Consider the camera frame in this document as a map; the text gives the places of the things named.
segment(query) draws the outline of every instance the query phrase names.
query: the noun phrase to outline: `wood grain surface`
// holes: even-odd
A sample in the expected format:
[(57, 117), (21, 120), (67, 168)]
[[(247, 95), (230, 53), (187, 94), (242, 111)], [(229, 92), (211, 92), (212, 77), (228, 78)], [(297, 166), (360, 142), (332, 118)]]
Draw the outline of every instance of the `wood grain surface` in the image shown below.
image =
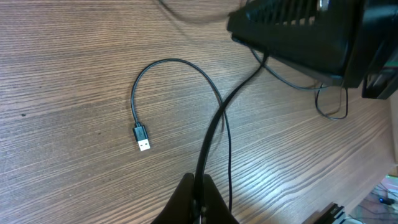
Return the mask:
[[(239, 1), (169, 0), (185, 16), (226, 14)], [(149, 223), (186, 172), (218, 107), (180, 63), (150, 70), (136, 94), (151, 149), (132, 135), (129, 94), (162, 58), (197, 64), (223, 96), (258, 66), (226, 20), (176, 21), (156, 1), (0, 2), (0, 223)], [(275, 60), (298, 85), (313, 81)], [(322, 93), (324, 110), (339, 89)], [(332, 202), (352, 210), (394, 166), (388, 101), (349, 90), (349, 115), (317, 114), (313, 93), (266, 71), (228, 108), (233, 215), (241, 223), (311, 222)], [(206, 173), (228, 203), (228, 145), (218, 134)]]

